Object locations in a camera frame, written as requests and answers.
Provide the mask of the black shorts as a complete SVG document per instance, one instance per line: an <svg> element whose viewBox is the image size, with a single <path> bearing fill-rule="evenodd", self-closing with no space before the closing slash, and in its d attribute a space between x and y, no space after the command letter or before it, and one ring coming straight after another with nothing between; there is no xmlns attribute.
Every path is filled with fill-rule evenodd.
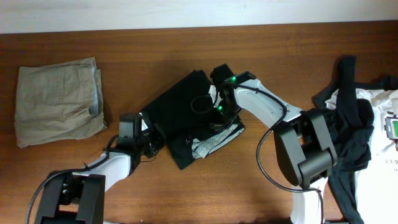
<svg viewBox="0 0 398 224"><path fill-rule="evenodd" d="M154 101L143 107L144 121L163 137L179 169L204 159L238 137L246 129L239 116L227 122L213 109L208 95L211 84L204 71L193 71Z"/></svg>

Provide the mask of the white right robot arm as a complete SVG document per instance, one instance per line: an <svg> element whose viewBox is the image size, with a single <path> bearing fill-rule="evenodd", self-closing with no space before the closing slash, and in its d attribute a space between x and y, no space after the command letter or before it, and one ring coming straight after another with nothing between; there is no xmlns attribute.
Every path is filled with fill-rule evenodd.
<svg viewBox="0 0 398 224"><path fill-rule="evenodd" d="M325 223L323 191L338 156L322 112L295 107L265 88L251 72L235 75L226 64L214 68L210 79L218 112L230 118L246 110L268 128L257 145L256 162L271 184L292 193L290 222ZM288 187L277 183L262 166L261 148L270 134Z"/></svg>

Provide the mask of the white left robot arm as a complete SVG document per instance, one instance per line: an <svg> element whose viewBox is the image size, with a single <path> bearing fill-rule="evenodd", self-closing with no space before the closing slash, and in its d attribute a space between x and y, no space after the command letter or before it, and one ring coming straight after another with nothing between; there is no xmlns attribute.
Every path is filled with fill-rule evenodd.
<svg viewBox="0 0 398 224"><path fill-rule="evenodd" d="M25 222L39 200L35 224L104 223L104 196L114 184L126 179L142 163L153 161L165 145L162 128L146 113L127 113L119 119L119 132L111 137L102 155L79 169L55 170L32 196Z"/></svg>

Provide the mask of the folded khaki shorts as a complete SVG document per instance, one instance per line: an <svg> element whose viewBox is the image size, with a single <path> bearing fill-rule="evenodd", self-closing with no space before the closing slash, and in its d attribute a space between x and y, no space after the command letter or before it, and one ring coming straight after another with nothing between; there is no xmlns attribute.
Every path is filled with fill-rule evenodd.
<svg viewBox="0 0 398 224"><path fill-rule="evenodd" d="M95 59L20 67L14 127L20 148L86 139L106 129Z"/></svg>

